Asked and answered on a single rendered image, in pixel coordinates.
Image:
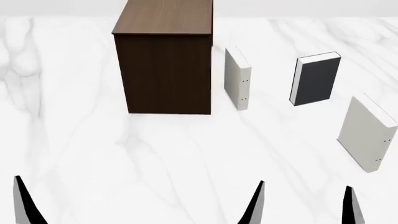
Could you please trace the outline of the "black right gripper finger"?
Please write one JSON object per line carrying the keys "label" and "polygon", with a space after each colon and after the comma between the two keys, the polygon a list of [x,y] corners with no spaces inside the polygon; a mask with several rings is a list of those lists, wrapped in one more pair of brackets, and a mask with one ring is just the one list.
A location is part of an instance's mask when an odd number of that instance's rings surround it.
{"label": "black right gripper finger", "polygon": [[261,224],[265,201],[265,182],[261,180],[238,224]]}
{"label": "black right gripper finger", "polygon": [[354,188],[346,186],[343,197],[341,224],[365,224]]}

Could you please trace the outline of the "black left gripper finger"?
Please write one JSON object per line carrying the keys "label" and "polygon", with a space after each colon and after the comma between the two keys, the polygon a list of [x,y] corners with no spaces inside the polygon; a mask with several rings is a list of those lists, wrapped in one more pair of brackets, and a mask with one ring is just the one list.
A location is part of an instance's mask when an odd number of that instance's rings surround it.
{"label": "black left gripper finger", "polygon": [[48,224],[19,175],[14,177],[13,201],[16,224]]}

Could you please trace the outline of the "large grey binder book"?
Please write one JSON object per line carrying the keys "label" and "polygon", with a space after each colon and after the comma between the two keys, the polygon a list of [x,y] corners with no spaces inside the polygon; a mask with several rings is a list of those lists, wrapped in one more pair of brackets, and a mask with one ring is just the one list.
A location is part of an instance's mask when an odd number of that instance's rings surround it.
{"label": "large grey binder book", "polygon": [[397,130],[398,121],[362,93],[352,96],[337,141],[371,173],[379,169]]}

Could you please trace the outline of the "small white binder book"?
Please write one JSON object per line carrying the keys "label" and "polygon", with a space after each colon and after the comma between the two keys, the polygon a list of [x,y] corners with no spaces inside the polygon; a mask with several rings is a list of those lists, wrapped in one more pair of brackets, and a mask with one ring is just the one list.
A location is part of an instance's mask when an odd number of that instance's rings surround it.
{"label": "small white binder book", "polygon": [[252,66],[236,46],[225,48],[224,90],[238,111],[248,109]]}

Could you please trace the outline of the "black hardcover book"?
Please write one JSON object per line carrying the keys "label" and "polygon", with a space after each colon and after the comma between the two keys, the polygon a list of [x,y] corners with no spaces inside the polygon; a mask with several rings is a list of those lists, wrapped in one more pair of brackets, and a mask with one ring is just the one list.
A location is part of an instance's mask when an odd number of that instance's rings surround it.
{"label": "black hardcover book", "polygon": [[299,57],[289,97],[293,106],[329,99],[340,61],[337,52]]}

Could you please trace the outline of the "dark brown wooden cabinet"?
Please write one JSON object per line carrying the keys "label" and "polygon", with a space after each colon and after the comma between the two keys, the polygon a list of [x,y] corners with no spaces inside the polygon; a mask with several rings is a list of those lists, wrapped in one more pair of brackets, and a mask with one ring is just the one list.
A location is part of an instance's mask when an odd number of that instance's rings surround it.
{"label": "dark brown wooden cabinet", "polygon": [[127,0],[112,31],[129,113],[211,113],[214,0]]}

